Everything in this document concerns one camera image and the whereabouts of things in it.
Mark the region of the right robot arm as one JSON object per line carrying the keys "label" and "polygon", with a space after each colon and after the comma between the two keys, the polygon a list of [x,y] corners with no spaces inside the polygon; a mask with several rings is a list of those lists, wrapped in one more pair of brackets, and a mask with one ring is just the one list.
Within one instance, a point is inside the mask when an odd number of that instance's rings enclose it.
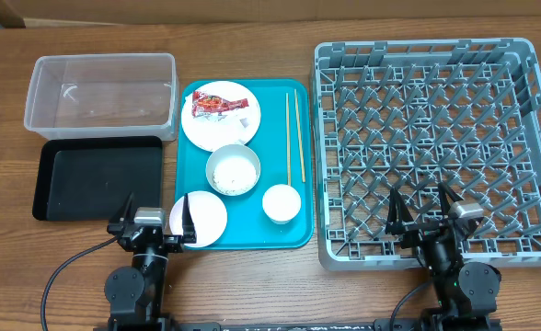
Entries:
{"label": "right robot arm", "polygon": [[484,218],[483,208],[466,201],[447,184],[438,185],[442,218],[415,223],[401,194],[390,190],[386,232],[398,237],[429,270],[431,279],[399,301],[388,326],[396,328],[401,306],[419,291],[433,286],[438,305],[426,308],[412,323],[414,330],[500,330],[489,315],[497,310],[501,273],[490,264],[466,262],[460,245],[474,234]]}

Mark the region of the grey bowl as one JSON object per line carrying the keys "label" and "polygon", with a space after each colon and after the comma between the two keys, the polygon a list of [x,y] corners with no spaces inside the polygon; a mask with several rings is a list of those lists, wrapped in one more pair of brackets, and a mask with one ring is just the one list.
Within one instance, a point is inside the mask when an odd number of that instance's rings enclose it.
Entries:
{"label": "grey bowl", "polygon": [[206,168],[205,168],[206,178],[207,178],[210,186],[214,190],[216,190],[218,193],[221,193],[221,192],[218,191],[213,186],[213,171],[214,171],[214,168],[222,160],[225,160],[226,158],[230,158],[230,157],[236,157],[236,156],[246,158],[249,162],[251,162],[254,165],[254,167],[257,170],[257,181],[256,181],[255,185],[251,189],[253,189],[256,186],[256,184],[258,183],[260,173],[261,173],[261,165],[260,165],[260,160],[257,157],[257,155],[250,148],[248,148],[245,145],[242,145],[242,144],[228,144],[226,146],[223,146],[223,147],[217,149],[215,152],[213,152],[210,155],[210,157],[209,157],[209,159],[208,159],[208,161],[206,163]]}

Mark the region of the red snack wrapper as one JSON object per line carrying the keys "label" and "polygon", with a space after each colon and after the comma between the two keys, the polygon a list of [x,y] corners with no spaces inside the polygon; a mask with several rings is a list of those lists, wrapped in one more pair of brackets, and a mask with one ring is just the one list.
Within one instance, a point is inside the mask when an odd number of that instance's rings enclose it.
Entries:
{"label": "red snack wrapper", "polygon": [[229,101],[216,95],[210,95],[199,90],[192,93],[191,114],[193,117],[224,115],[226,112],[249,106],[246,98]]}

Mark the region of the uncooked rice pile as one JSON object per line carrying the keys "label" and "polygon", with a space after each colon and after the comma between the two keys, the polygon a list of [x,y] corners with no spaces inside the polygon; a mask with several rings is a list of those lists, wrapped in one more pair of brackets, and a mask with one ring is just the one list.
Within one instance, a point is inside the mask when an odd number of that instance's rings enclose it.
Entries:
{"label": "uncooked rice pile", "polygon": [[213,186],[228,196],[246,193],[255,185],[256,181],[256,168],[243,157],[226,158],[213,171]]}

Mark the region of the small white plate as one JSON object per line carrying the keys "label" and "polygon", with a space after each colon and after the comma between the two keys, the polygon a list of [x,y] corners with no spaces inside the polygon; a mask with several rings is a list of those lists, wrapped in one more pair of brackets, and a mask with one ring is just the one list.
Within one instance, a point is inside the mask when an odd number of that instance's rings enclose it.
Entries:
{"label": "small white plate", "polygon": [[193,220],[196,243],[191,248],[212,245],[224,233],[227,226],[227,210],[219,197],[208,191],[193,191],[188,194],[190,216]]}

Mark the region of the white napkin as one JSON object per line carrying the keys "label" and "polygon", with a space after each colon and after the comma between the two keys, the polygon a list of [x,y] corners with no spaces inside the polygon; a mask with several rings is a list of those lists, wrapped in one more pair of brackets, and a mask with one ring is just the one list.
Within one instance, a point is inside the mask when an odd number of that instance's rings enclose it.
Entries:
{"label": "white napkin", "polygon": [[234,140],[244,140],[247,135],[247,118],[235,115],[210,115],[197,119],[206,130]]}

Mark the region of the white cup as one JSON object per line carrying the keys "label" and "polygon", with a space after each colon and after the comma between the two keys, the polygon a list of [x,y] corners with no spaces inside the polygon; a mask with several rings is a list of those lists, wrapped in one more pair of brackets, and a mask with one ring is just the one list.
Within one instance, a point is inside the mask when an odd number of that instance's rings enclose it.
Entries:
{"label": "white cup", "polygon": [[263,195],[262,209],[277,224],[292,220],[301,210],[302,200],[291,186],[278,184],[270,187]]}

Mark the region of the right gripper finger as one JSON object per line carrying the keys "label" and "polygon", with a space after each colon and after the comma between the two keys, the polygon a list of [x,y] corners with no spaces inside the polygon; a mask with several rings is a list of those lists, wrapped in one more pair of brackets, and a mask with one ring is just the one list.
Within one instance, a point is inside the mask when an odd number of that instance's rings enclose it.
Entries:
{"label": "right gripper finger", "polygon": [[448,216],[451,209],[451,202],[461,201],[462,198],[446,183],[440,182],[437,186],[439,192],[439,201],[443,216]]}
{"label": "right gripper finger", "polygon": [[401,197],[397,188],[392,188],[389,194],[389,207],[387,214],[387,224],[413,223],[414,219],[409,212],[405,201]]}

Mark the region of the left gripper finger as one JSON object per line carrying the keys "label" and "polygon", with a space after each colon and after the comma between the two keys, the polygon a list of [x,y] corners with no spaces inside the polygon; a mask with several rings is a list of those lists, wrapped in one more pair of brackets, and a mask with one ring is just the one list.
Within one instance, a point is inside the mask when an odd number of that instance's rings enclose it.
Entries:
{"label": "left gripper finger", "polygon": [[116,211],[115,215],[110,218],[111,225],[123,224],[131,218],[133,198],[134,195],[130,192],[121,207]]}
{"label": "left gripper finger", "polygon": [[196,230],[194,226],[194,222],[192,220],[191,214],[190,214],[190,202],[189,202],[189,194],[185,193],[183,198],[183,209],[182,209],[182,230],[183,230],[183,236],[184,237],[195,237],[196,236]]}

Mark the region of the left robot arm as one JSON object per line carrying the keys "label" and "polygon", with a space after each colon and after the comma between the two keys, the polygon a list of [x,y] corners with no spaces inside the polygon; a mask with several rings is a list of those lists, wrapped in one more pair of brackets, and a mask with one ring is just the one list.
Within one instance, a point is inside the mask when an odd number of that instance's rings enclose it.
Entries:
{"label": "left robot arm", "polygon": [[130,194],[109,219],[107,232],[125,251],[132,264],[115,269],[106,279],[104,292],[110,305],[109,330],[178,330],[178,324],[162,312],[168,255],[181,253],[196,242],[196,230],[188,206],[181,213],[181,234],[166,234],[162,208],[133,208]]}

